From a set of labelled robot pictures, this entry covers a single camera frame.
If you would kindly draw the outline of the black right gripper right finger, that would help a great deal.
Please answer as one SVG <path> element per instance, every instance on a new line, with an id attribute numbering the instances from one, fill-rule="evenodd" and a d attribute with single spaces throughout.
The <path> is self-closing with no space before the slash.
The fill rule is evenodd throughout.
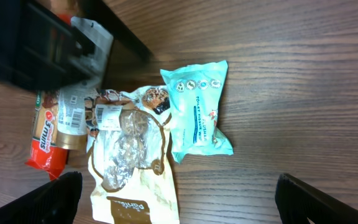
<path id="1" fill-rule="evenodd" d="M 358 210 L 290 174 L 280 174 L 275 203 L 283 224 L 358 224 Z"/>

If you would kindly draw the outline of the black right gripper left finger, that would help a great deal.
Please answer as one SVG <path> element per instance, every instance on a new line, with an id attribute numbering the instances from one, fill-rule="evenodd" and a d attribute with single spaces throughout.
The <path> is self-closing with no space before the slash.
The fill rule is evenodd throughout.
<path id="1" fill-rule="evenodd" d="M 67 172 L 0 208 L 0 224 L 72 224 L 83 178 Z"/>

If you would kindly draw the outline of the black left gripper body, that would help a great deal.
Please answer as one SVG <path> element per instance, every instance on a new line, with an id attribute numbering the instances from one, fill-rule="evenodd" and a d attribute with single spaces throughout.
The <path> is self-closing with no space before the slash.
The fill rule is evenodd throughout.
<path id="1" fill-rule="evenodd" d="M 0 1 L 0 80 L 55 90 L 89 80 L 79 59 L 94 43 L 37 1 Z"/>

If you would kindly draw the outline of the beige bread snack bag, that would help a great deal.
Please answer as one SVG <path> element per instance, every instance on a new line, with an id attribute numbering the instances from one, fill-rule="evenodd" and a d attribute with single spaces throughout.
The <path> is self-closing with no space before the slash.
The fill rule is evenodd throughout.
<path id="1" fill-rule="evenodd" d="M 85 95 L 93 219 L 105 223 L 179 223 L 167 158 L 170 100 L 165 86 Z"/>

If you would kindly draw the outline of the white cream tube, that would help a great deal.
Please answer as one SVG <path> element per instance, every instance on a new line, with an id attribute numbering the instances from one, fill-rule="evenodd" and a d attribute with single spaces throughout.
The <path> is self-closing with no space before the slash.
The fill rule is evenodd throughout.
<path id="1" fill-rule="evenodd" d="M 90 77 L 60 89 L 56 145 L 68 150 L 82 150 L 86 148 L 88 133 L 96 124 L 95 102 L 88 98 L 88 94 L 101 86 L 114 37 L 93 20 L 72 17 L 70 23 L 94 44 L 94 49 L 71 60 Z"/>

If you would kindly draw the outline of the teal tissue wipes pack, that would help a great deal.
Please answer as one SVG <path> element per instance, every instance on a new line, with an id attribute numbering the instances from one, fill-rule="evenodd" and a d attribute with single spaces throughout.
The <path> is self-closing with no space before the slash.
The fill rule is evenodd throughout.
<path id="1" fill-rule="evenodd" d="M 219 101 L 227 71 L 225 60 L 160 71 L 170 100 L 175 162 L 181 163 L 187 154 L 234 154 L 230 141 L 217 128 Z"/>

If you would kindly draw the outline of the red orange spaghetti pack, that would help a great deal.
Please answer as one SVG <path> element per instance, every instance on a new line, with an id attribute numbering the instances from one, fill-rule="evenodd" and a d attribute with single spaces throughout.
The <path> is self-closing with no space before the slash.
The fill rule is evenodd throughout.
<path id="1" fill-rule="evenodd" d="M 65 168 L 68 150 L 57 146 L 58 91 L 38 91 L 32 123 L 30 157 L 25 162 L 44 170 L 50 180 L 57 179 Z"/>

